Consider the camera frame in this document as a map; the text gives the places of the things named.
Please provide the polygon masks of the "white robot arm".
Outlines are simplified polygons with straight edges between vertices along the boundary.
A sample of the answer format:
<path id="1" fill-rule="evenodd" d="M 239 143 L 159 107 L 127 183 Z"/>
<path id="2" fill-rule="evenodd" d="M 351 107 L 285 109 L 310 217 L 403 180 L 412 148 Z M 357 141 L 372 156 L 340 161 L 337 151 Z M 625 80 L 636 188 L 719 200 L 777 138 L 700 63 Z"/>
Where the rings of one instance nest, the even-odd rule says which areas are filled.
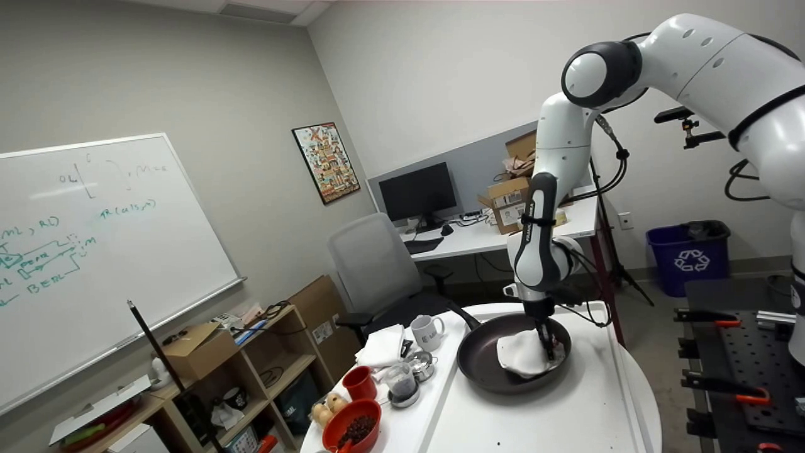
<path id="1" fill-rule="evenodd" d="M 591 44 L 542 104 L 537 167 L 522 236 L 508 245 L 514 298 L 549 321 L 549 289 L 574 266 L 554 220 L 591 156 L 591 127 L 647 90 L 660 90 L 714 127 L 790 212 L 790 303 L 805 305 L 805 65 L 781 45 L 713 19 L 679 14 L 652 34 Z"/>

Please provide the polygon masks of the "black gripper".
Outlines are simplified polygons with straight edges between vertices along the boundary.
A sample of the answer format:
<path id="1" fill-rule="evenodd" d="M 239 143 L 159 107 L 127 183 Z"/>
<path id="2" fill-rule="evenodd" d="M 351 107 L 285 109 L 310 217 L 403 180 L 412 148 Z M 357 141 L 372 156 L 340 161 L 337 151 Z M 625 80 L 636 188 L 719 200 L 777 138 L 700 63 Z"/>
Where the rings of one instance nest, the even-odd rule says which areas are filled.
<path id="1" fill-rule="evenodd" d="M 554 299 L 525 303 L 523 310 L 525 310 L 525 318 L 530 321 L 530 324 L 539 332 L 539 343 L 543 347 L 543 358 L 549 358 L 549 363 L 554 363 L 558 358 L 558 339 L 556 339 L 554 328 L 545 328 L 545 322 L 556 312 L 556 303 Z"/>

